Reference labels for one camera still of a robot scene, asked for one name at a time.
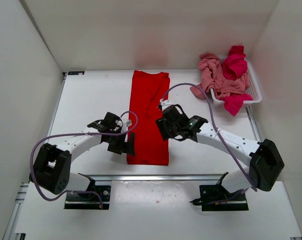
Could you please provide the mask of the red t shirt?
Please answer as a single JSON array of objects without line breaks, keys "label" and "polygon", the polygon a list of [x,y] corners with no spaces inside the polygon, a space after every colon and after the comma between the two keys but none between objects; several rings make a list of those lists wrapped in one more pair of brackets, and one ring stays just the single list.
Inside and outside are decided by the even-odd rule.
[{"label": "red t shirt", "polygon": [[156,120],[162,117],[158,108],[160,99],[169,89],[169,73],[150,74],[135,70],[132,77],[129,118],[137,126],[132,133],[135,155],[127,155],[129,165],[169,165],[168,141],[164,141],[157,127]]}]

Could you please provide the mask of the magenta t shirt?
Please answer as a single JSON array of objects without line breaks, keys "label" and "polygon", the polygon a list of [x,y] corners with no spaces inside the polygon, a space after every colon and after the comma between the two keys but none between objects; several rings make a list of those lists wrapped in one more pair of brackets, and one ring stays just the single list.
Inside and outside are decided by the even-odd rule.
[{"label": "magenta t shirt", "polygon": [[252,96],[245,91],[250,87],[248,64],[245,60],[244,46],[232,46],[228,57],[222,63],[222,74],[227,80],[224,101],[224,108],[233,117],[238,114],[243,102],[252,100]]}]

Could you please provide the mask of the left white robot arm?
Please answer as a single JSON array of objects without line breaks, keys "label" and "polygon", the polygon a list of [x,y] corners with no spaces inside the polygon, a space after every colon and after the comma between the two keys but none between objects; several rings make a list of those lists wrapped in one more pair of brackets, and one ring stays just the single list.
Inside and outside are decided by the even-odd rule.
[{"label": "left white robot arm", "polygon": [[63,194],[71,193],[90,200],[100,197],[95,191],[95,180],[71,172],[71,164],[82,154],[100,144],[108,144],[107,150],[115,154],[134,156],[133,130],[138,125],[134,120],[124,119],[113,113],[87,125],[79,133],[51,135],[37,142],[30,156],[30,181],[47,201],[55,201]]}]

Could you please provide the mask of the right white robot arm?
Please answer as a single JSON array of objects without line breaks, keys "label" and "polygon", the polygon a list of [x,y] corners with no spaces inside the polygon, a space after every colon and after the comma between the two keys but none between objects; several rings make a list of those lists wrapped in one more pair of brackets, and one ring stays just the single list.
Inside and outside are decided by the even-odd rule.
[{"label": "right white robot arm", "polygon": [[235,172],[227,172],[217,182],[215,193],[222,200],[234,192],[253,188],[271,191],[284,169],[283,159],[269,139],[248,140],[215,127],[212,122],[200,116],[188,117],[182,107],[170,101],[159,105],[162,117],[156,120],[163,140],[191,140],[211,146],[230,154],[239,166]]}]

